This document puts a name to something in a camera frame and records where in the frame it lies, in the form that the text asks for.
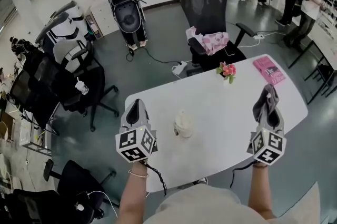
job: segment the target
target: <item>chair wheel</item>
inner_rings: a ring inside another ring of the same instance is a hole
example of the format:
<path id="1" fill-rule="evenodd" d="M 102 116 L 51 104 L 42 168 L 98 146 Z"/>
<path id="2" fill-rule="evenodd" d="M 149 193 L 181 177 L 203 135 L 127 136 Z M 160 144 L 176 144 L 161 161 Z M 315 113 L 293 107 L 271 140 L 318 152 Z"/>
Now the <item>chair wheel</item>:
<path id="1" fill-rule="evenodd" d="M 96 212 L 96 219 L 102 219 L 102 218 L 104 218 L 104 211 L 101 208 L 99 208 Z"/>

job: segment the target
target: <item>pink notebook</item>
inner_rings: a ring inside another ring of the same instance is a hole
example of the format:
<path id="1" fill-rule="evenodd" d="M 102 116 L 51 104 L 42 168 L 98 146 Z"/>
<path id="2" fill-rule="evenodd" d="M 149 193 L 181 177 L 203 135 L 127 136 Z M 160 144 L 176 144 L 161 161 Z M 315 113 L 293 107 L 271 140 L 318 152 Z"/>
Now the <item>pink notebook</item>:
<path id="1" fill-rule="evenodd" d="M 285 79 L 283 73 L 277 66 L 275 66 L 268 56 L 256 59 L 253 62 L 253 65 L 260 71 L 267 82 L 272 85 L 276 85 Z"/>

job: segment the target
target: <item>desk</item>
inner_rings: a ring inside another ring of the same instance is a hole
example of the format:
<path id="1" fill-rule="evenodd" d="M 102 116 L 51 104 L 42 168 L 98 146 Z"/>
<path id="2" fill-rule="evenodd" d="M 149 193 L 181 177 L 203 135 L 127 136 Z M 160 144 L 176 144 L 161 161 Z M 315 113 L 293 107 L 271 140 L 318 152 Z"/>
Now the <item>desk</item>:
<path id="1" fill-rule="evenodd" d="M 246 151 L 251 131 L 257 126 L 252 109 L 267 84 L 252 62 L 262 56 L 236 63 L 236 79 L 231 85 L 211 70 L 126 99 L 126 107 L 136 99 L 145 103 L 150 124 L 157 130 L 159 149 L 148 163 L 162 174 L 167 188 L 211 176 L 251 157 Z M 287 133 L 308 110 L 291 79 L 276 65 L 286 77 L 275 88 Z M 173 131 L 181 109 L 193 119 L 194 134 L 188 139 L 175 136 Z M 158 176 L 151 170 L 149 175 L 147 191 L 162 190 Z"/>
<path id="2" fill-rule="evenodd" d="M 300 22 L 297 19 L 293 19 L 293 22 L 298 26 Z M 318 91 L 312 96 L 309 100 L 308 105 L 317 97 L 317 95 L 323 90 L 329 80 L 334 76 L 337 71 L 337 42 L 330 38 L 327 33 L 318 25 L 315 24 L 312 28 L 312 31 L 308 35 L 311 39 L 309 45 L 303 50 L 303 52 L 295 59 L 293 63 L 290 64 L 289 68 L 292 68 L 294 64 L 311 48 L 312 45 L 316 45 L 316 47 L 320 50 L 323 57 L 330 64 L 330 66 L 334 69 L 331 73 L 330 77 L 323 83 L 323 85 L 318 89 Z"/>

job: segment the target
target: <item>white shirt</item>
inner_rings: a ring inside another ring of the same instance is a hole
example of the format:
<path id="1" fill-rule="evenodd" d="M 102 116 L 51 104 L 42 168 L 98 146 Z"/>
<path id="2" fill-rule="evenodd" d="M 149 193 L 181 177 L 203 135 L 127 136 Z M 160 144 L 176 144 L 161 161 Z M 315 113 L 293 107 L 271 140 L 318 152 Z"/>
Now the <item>white shirt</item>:
<path id="1" fill-rule="evenodd" d="M 317 19 L 318 13 L 320 12 L 320 6 L 311 0 L 303 0 L 301 11 L 314 20 Z"/>
<path id="2" fill-rule="evenodd" d="M 264 220 L 240 204 L 230 190 L 197 184 L 169 196 L 144 224 L 296 224 L 292 218 Z"/>

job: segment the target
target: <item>pink cloth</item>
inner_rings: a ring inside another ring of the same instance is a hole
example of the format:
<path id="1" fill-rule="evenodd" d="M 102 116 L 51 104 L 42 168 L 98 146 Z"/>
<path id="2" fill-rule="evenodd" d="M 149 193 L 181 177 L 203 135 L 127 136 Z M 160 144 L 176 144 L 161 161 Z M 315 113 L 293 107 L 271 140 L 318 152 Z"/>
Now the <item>pink cloth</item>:
<path id="1" fill-rule="evenodd" d="M 202 34 L 196 35 L 196 28 L 191 27 L 186 30 L 187 40 L 191 38 L 196 38 L 201 46 L 206 51 L 207 55 L 213 55 L 217 51 L 220 51 L 223 48 L 226 48 L 229 39 L 228 33 L 215 33 L 203 36 Z"/>

